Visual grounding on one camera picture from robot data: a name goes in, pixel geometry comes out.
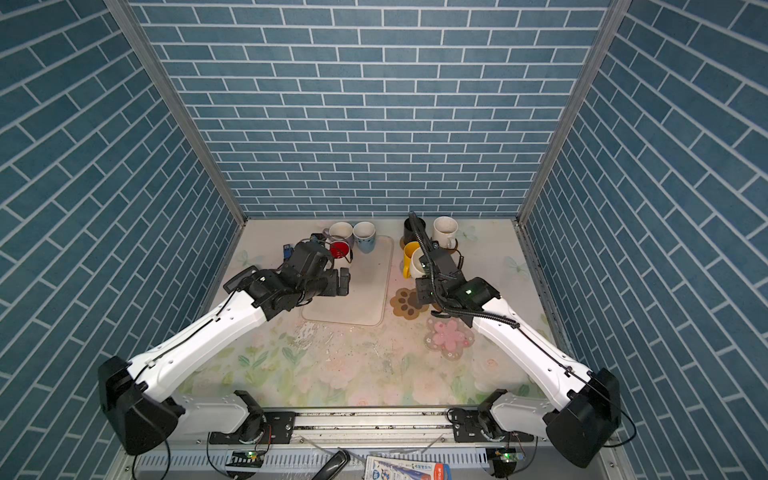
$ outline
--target wall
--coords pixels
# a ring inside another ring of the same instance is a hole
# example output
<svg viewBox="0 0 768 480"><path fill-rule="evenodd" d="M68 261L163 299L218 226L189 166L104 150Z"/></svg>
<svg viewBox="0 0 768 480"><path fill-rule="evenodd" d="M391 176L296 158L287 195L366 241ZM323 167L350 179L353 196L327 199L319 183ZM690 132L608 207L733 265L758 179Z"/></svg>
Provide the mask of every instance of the wall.
<svg viewBox="0 0 768 480"><path fill-rule="evenodd" d="M250 217L510 217L608 0L258 3L131 3Z"/></svg>
<svg viewBox="0 0 768 480"><path fill-rule="evenodd" d="M235 226L101 0L0 8L0 478L88 479L95 369L195 315Z"/></svg>
<svg viewBox="0 0 768 480"><path fill-rule="evenodd" d="M767 25L765 2L634 0L531 216L645 478L768 476Z"/></svg>

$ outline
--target floral tablecloth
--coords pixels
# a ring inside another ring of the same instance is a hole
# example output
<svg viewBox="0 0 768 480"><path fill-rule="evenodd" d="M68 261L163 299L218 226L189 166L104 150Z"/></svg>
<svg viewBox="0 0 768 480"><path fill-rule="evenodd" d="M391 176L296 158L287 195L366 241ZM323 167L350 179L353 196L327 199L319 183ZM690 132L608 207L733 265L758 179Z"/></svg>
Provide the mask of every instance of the floral tablecloth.
<svg viewBox="0 0 768 480"><path fill-rule="evenodd" d="M278 249L289 241L280 234L265 238L264 232L284 230L275 225L280 221L248 222L226 278L250 264L279 264ZM305 230L308 237L330 223L291 220L291 230ZM374 223L379 234L396 242L402 236L401 220ZM291 243L299 239L295 233L283 234L294 235ZM522 318L551 339L512 223L460 220L458 238L465 276L485 278ZM232 342L179 392L200 397L244 389L264 407L472 405L497 388L544 397L491 341L457 319L433 317L431 306L420 306L414 280L404 279L399 270L402 250L397 244L393 258L379 325L310 322L295 309ZM223 291L215 302L222 299Z"/></svg>

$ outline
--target blue cup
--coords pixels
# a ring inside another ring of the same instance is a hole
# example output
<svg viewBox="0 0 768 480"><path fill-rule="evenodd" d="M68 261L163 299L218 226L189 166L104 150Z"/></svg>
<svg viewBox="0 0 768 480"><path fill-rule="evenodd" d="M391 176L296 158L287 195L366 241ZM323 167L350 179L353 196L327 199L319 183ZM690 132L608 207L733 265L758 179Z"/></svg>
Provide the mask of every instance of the blue cup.
<svg viewBox="0 0 768 480"><path fill-rule="evenodd" d="M357 248L363 253L371 253L376 246L376 227L370 222L360 222L352 230Z"/></svg>

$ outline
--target beige tray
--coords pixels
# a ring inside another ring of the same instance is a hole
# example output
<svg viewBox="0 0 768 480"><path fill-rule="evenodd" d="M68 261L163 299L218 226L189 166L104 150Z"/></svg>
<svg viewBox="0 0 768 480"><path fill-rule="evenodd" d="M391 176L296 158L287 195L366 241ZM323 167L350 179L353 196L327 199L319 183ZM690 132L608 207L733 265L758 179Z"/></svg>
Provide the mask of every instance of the beige tray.
<svg viewBox="0 0 768 480"><path fill-rule="evenodd" d="M394 245L391 237L379 235L371 253L355 249L349 267L349 295L335 298L316 296L309 305L302 307L302 318L314 322L379 325L384 318Z"/></svg>

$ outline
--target aluminum corner post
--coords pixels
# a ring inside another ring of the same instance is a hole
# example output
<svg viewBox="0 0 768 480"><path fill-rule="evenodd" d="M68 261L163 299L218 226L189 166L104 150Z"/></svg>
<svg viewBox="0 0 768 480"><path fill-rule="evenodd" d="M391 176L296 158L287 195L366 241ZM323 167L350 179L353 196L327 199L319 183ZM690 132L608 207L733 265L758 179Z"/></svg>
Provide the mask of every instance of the aluminum corner post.
<svg viewBox="0 0 768 480"><path fill-rule="evenodd" d="M203 165L205 171L208 172L216 190L224 199L224 203L227 204L227 208L229 208L232 216L237 221L238 226L243 227L246 217L243 209L240 207L240 203L227 184L227 179L224 178L221 170L216 165L214 156L208 149L203 136L200 135L197 125L195 125L187 108L184 106L184 102L181 100L181 96L179 96L174 84L170 81L168 73L157 56L157 52L152 47L147 33L139 24L136 14L134 14L133 9L128 4L128 0L104 0L104 3L128 40L128 44L134 49L134 53L163 98L170 114L174 116L179 124L181 132L189 141L190 146L197 155L197 159Z"/></svg>
<svg viewBox="0 0 768 480"><path fill-rule="evenodd" d="M571 132L574 121L576 121L576 115L581 109L587 93L589 93L589 87L592 86L592 82L598 76L600 65L602 65L605 54L608 52L608 47L611 46L611 42L616 36L621 21L624 20L624 14L627 13L630 3L632 3L632 0L613 0L611 6L605 12L598 34L594 39L594 44L589 50L587 60L584 62L584 67L581 69L576 85L574 85L573 91L568 97L565 108L563 108L563 114L558 127L552 134L547 150L541 159L541 164L536 171L536 175L533 177L528 195L525 196L520 207L517 220L521 225L525 225L528 217L531 216L531 212L533 212L536 200L538 200L538 196L547 182L554 163L558 161L558 155L563 149L565 138Z"/></svg>

